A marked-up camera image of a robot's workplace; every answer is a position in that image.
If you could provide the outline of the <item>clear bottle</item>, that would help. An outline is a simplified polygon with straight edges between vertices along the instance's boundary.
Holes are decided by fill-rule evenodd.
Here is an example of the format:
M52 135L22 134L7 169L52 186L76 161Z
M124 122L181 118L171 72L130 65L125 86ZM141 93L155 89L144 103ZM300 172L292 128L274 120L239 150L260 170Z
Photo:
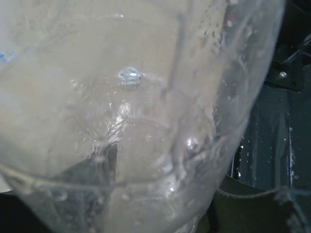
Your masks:
M54 233L192 233L283 0L3 0L0 173Z

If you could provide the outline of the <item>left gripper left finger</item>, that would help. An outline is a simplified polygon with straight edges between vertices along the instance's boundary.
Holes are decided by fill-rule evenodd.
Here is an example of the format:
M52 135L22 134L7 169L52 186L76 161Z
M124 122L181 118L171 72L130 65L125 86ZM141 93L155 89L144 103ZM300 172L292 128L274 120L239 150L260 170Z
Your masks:
M51 233L33 212L11 192L0 194L1 233Z

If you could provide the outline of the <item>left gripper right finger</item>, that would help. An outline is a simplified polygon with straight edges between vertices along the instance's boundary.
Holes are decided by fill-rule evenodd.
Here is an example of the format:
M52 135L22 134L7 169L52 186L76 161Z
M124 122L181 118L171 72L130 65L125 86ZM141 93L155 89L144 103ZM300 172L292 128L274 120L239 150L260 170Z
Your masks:
M282 188L234 195L219 190L207 217L210 233L309 233L311 193Z

